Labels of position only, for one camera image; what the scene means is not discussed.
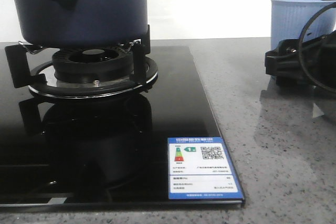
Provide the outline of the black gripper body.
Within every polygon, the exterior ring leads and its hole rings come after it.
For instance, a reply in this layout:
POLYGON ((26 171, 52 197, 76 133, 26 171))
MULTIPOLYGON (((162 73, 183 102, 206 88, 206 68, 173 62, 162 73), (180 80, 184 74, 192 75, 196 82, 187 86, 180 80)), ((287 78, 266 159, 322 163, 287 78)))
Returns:
POLYGON ((319 87, 335 86, 335 32, 302 43, 299 40, 282 40, 265 53, 266 74, 275 76, 278 85, 287 82, 306 82, 319 87))

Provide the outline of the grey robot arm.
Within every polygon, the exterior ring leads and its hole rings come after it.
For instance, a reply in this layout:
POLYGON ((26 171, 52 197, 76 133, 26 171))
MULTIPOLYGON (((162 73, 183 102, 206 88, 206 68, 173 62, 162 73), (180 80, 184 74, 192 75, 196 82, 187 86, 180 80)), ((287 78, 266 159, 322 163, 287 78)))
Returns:
POLYGON ((335 92, 335 0, 271 0, 266 74, 335 92))

